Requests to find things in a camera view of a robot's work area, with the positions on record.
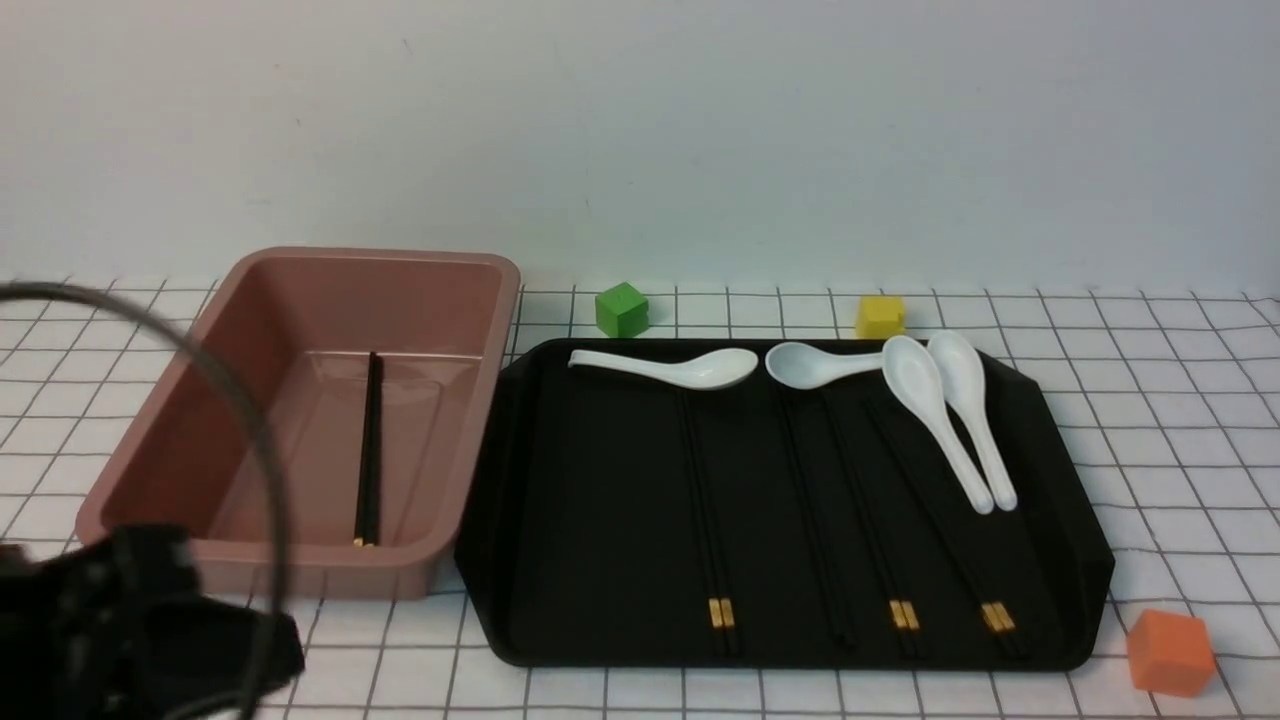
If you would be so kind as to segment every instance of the white spoon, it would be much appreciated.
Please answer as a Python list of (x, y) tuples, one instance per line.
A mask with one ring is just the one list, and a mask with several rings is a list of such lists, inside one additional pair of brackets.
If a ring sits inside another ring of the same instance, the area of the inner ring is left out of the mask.
[(942, 331), (929, 338), (929, 355), (938, 365), (942, 375), (942, 395), (947, 405), (969, 428), (969, 437), (978, 450), (982, 474), (987, 475), (987, 486), (1001, 510), (1018, 507), (1018, 493), (1009, 479), (1009, 470), (1000, 457), (996, 438), (991, 434), (987, 421), (987, 375), (982, 369), (982, 357), (957, 332)]
[(929, 351), (906, 336), (888, 338), (884, 343), (884, 382), (899, 402), (933, 433), (973, 509), (980, 515), (991, 512), (995, 505), (991, 492), (951, 427), (942, 378)]
[(708, 352), (687, 363), (652, 363), (593, 350), (575, 350), (568, 366), (590, 365), (643, 375), (686, 389), (722, 389), (745, 380), (760, 359), (750, 350), (727, 348)]
[(832, 355), (803, 342), (774, 345), (764, 356), (764, 368), (780, 383), (796, 389), (814, 389), (856, 373), (879, 370), (881, 352)]

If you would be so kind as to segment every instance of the white grid tablecloth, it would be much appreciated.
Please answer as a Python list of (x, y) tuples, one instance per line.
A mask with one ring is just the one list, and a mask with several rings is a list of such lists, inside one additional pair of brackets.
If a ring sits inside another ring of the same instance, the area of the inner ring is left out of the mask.
[[(215, 278), (72, 278), (189, 325)], [(526, 287), (508, 361), (602, 337), (607, 284)], [(307, 671), (291, 720), (1280, 717), (1280, 301), (1244, 293), (636, 283), (644, 337), (849, 337), (858, 297), (902, 295), (909, 333), (959, 329), (1041, 383), (1115, 548), (1094, 659), (1070, 674), (534, 670), (488, 648), (449, 568), (412, 602), (296, 601)], [(0, 305), (0, 528), (40, 557), (73, 520), (172, 352), (88, 309)], [(1219, 676), (1137, 692), (1125, 632), (1147, 607), (1206, 619)]]

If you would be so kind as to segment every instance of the orange cube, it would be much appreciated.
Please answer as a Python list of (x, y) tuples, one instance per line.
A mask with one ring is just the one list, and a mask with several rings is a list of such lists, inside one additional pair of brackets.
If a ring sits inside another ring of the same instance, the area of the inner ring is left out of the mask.
[(1139, 691), (1196, 697), (1213, 679), (1213, 648), (1204, 620), (1143, 610), (1129, 632), (1129, 675)]

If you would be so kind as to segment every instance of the green cube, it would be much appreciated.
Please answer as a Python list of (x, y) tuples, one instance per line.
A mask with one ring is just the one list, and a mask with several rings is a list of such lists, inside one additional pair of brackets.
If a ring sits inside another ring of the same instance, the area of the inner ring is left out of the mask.
[(649, 299), (630, 283), (595, 296), (595, 327), (609, 337), (635, 337), (649, 329)]

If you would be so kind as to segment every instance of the chopstick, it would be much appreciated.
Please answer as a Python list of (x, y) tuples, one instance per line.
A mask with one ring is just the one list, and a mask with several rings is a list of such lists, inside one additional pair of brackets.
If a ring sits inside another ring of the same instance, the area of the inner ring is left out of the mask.
[(1018, 632), (1016, 624), (1014, 623), (1012, 614), (1004, 601), (997, 600), (997, 596), (991, 592), (991, 587), (983, 580), (982, 573), (975, 573), (973, 566), (961, 556), (960, 543), (955, 534), (950, 533), (946, 528), (946, 523), (938, 516), (937, 510), (933, 505), (922, 497), (916, 483), (911, 480), (911, 462), (900, 452), (897, 443), (890, 437), (877, 418), (876, 407), (867, 402), (864, 409), (870, 418), (872, 427), (881, 436), (881, 442), (883, 442), (888, 448), (890, 454), (897, 462), (899, 469), (908, 478), (908, 488), (911, 492), (911, 497), (915, 498), (918, 506), (924, 509), (924, 514), (929, 516), (929, 523), (933, 525), (933, 530), (938, 534), (942, 541), (942, 546), (951, 557), (951, 565), (960, 574), (961, 582), (964, 582), (965, 588), (973, 597), (974, 603), (978, 606), (978, 615), (991, 634), (995, 635), (996, 641), (1000, 643), (1001, 651), (1014, 660), (1027, 657), (1027, 644), (1023, 642), (1021, 633)]
[(902, 653), (908, 657), (924, 657), (925, 650), (923, 641), (919, 638), (920, 621), (915, 616), (915, 605), (908, 594), (905, 583), (893, 571), (897, 553), (893, 548), (892, 537), (888, 533), (881, 533), (877, 528), (877, 512), (872, 510), (872, 498), (863, 488), (855, 464), (850, 462), (852, 455), (849, 452), (845, 433), (841, 430), (840, 418), (836, 416), (836, 410), (831, 405), (827, 391), (819, 388), (818, 392), (822, 398), (822, 409), (827, 415), (827, 427), (831, 428), (832, 438), (836, 441), (836, 455), (840, 459), (841, 478), (844, 478), (845, 487), (849, 488), (849, 493), (852, 496), (854, 507), (858, 510), (859, 525), (863, 530), (863, 538), (867, 541), (872, 564), (879, 575), (881, 585), (890, 597), (890, 618), (893, 620), (893, 626), (899, 630), (899, 644), (902, 648)]
[(849, 603), (840, 585), (836, 561), (829, 553), (831, 543), (828, 538), (831, 538), (831, 532), (827, 529), (827, 523), (809, 495), (809, 488), (804, 478), (804, 464), (800, 461), (800, 452), (796, 447), (791, 409), (787, 405), (781, 383), (769, 384), (773, 388), (773, 400), (778, 407), (778, 421), (782, 425), (783, 439), (786, 441), (783, 445), (787, 454), (787, 475), (790, 475), (796, 500), (800, 502), (800, 511), (808, 520), (804, 523), (805, 541), (809, 544), (809, 561), (814, 565), (818, 592), (822, 594), (823, 607), (827, 611), (827, 625), (836, 642), (845, 648), (854, 648), (858, 646), (858, 634), (854, 630), (854, 623), (849, 619)]
[(369, 354), (365, 387), (365, 433), (360, 448), (360, 486), (356, 491), (356, 547), (381, 542), (383, 505), (383, 359)]
[(680, 400), (680, 418), (684, 432), (680, 433), (685, 446), (685, 461), (689, 465), (690, 500), (694, 506), (694, 523), (696, 532), (701, 536), (699, 542), (699, 555), (703, 573), (707, 578), (707, 605), (712, 630), (716, 633), (716, 644), (728, 656), (739, 652), (737, 620), (733, 618), (733, 602), (728, 587), (728, 573), (724, 569), (723, 550), (719, 546), (719, 527), (716, 523), (716, 510), (712, 501), (712, 489), (707, 482), (703, 469), (701, 455), (698, 452), (698, 427), (694, 424), (694, 413), (689, 402), (689, 391), (676, 388)]

